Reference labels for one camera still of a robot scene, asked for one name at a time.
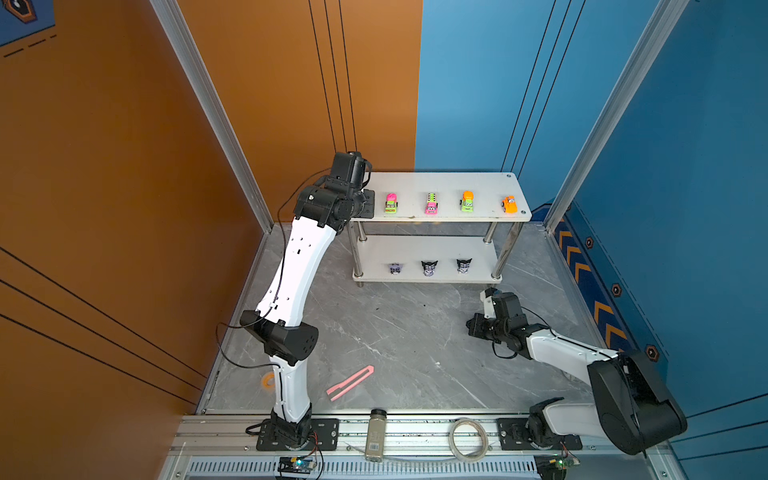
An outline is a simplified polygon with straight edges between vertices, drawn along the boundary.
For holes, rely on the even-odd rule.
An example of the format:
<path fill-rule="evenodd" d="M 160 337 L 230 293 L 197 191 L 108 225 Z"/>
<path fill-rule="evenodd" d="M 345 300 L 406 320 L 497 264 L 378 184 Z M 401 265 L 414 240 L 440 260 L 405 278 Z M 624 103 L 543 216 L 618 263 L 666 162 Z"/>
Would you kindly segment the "black purple robot toy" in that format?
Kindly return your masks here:
<path fill-rule="evenodd" d="M 457 272 L 459 274 L 467 274 L 471 268 L 472 259 L 457 259 Z"/>

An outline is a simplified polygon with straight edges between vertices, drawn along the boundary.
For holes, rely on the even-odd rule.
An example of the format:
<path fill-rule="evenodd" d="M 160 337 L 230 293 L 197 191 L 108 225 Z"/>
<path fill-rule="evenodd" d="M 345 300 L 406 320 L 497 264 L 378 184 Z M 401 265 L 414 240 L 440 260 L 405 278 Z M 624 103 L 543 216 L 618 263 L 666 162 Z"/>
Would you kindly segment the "orange toy car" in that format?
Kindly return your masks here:
<path fill-rule="evenodd" d="M 502 208 L 503 211 L 509 215 L 516 214 L 519 211 L 516 198 L 512 195 L 507 196 L 502 200 Z"/>

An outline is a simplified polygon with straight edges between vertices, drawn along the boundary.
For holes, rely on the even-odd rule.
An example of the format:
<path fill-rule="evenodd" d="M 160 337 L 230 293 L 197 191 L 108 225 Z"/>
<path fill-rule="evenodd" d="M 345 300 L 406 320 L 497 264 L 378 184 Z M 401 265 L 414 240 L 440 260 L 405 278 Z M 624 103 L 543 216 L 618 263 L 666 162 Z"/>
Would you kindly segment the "orange green toy truck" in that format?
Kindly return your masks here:
<path fill-rule="evenodd" d="M 464 213 L 474 212 L 474 194 L 472 191 L 464 191 L 460 199 L 460 210 Z"/>

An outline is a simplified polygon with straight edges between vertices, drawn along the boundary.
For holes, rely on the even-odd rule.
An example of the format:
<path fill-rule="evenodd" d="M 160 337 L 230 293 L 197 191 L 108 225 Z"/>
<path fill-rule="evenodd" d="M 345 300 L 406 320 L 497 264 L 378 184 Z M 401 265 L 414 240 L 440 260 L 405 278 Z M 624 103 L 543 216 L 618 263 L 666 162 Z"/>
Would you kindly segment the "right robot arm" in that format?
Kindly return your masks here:
<path fill-rule="evenodd" d="M 687 431 L 682 408 L 645 353 L 599 348 L 546 323 L 531 323 L 511 292 L 487 288 L 480 299 L 482 312 L 466 323 L 470 336 L 507 347 L 511 359 L 554 367 L 592 391 L 590 403 L 554 397 L 531 406 L 524 427 L 513 430 L 512 437 L 541 449 L 568 436 L 599 437 L 635 455 Z"/>

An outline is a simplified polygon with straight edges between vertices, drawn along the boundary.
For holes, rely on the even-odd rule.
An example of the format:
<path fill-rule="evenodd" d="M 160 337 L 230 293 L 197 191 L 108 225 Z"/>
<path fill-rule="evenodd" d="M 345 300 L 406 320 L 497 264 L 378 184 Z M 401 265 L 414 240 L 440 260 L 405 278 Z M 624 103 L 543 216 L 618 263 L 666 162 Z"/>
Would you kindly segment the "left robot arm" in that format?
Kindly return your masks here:
<path fill-rule="evenodd" d="M 303 321 L 306 298 L 332 241 L 351 220 L 372 216 L 371 172 L 361 153 L 338 152 L 329 173 L 298 192 L 273 280 L 257 307 L 241 315 L 240 326 L 262 344 L 273 369 L 275 403 L 267 426 L 293 448 L 312 433 L 306 360 L 319 331 Z"/>

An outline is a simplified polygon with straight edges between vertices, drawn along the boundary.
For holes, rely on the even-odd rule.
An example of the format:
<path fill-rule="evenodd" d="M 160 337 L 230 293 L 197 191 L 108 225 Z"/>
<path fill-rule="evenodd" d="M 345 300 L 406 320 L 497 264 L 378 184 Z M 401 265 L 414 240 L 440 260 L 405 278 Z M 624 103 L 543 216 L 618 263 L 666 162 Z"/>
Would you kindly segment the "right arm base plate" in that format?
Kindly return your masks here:
<path fill-rule="evenodd" d="M 577 435 L 557 435 L 536 418 L 499 418 L 497 421 L 501 447 L 504 451 L 582 450 Z"/>

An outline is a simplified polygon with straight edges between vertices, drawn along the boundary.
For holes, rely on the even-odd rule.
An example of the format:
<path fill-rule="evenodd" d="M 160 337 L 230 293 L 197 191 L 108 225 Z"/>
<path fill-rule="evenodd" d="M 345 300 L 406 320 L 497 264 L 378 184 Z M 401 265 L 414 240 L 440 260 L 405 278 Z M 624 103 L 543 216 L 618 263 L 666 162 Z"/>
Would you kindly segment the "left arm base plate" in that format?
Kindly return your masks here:
<path fill-rule="evenodd" d="M 304 440 L 296 440 L 288 434 L 279 433 L 276 423 L 265 420 L 260 425 L 256 449 L 258 451 L 309 451 L 319 443 L 323 452 L 335 451 L 339 439 L 339 420 L 336 418 L 312 418 L 309 435 Z"/>

